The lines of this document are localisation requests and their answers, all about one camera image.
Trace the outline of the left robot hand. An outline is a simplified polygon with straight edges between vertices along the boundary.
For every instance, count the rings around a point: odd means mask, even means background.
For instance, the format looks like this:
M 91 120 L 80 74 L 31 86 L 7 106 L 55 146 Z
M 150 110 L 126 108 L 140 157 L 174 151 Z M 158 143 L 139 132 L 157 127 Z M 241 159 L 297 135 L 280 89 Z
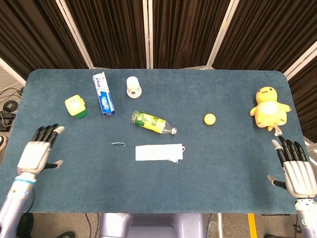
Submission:
M 39 127 L 32 140 L 29 141 L 21 155 L 17 165 L 17 173 L 31 173 L 37 175 L 45 169 L 57 169 L 63 164 L 63 160 L 54 163 L 48 162 L 48 157 L 55 139 L 65 130 L 65 127 L 57 123 Z

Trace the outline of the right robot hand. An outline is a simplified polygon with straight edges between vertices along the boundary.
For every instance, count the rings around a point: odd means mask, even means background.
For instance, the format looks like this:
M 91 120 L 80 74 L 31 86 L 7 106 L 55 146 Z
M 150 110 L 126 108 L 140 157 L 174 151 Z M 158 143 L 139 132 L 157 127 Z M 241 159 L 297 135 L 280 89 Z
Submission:
M 297 141 L 292 142 L 283 136 L 279 141 L 272 140 L 283 170 L 285 181 L 273 175 L 267 178 L 274 186 L 287 190 L 296 199 L 314 198 L 317 195 L 317 180 L 304 148 Z

